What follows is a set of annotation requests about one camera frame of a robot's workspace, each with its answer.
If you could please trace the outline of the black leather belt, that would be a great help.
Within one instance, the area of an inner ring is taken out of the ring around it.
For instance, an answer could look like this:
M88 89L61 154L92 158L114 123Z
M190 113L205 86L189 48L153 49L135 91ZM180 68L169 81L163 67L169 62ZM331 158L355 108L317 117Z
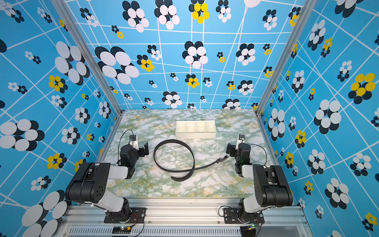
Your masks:
M168 139L158 143L153 151L153 159L157 167L169 173L175 182L187 181L196 171L219 165L228 158L229 156L225 155L214 161L201 161L200 164L197 164L190 145L176 139Z

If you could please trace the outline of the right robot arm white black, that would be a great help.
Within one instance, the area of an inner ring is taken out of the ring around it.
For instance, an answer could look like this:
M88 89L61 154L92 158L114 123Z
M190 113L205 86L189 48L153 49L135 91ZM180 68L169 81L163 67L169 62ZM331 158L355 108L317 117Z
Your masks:
M242 140L236 145L227 145L226 153L235 158L236 173L254 181L254 195L242 198L237 208L225 208L226 223L263 223L263 210L293 204L292 192L282 167L253 164L250 162L250 151L251 144Z

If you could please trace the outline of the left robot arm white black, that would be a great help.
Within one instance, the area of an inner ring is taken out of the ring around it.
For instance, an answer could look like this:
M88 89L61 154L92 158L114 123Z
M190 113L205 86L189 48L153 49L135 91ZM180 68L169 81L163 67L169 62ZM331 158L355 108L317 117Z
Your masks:
M105 223L143 223L146 208L131 208L128 199L107 190L109 180L130 179L140 157L149 155L149 144L136 149L131 144L120 149L120 165L83 163L66 188L66 200L89 203L105 211Z

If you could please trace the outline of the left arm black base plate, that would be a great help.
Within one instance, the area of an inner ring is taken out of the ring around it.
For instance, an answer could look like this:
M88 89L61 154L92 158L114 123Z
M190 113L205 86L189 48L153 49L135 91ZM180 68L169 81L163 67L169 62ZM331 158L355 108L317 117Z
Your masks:
M104 223L112 224L142 224L146 217L147 208L144 207L132 207L128 211L109 212L106 211Z

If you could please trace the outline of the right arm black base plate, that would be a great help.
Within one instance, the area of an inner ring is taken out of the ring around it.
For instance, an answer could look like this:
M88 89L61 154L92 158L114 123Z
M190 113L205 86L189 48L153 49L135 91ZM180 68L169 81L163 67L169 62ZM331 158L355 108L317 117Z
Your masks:
M248 224L258 226L264 224L264 216L262 212L240 214L237 208L223 207L223 215L225 224Z

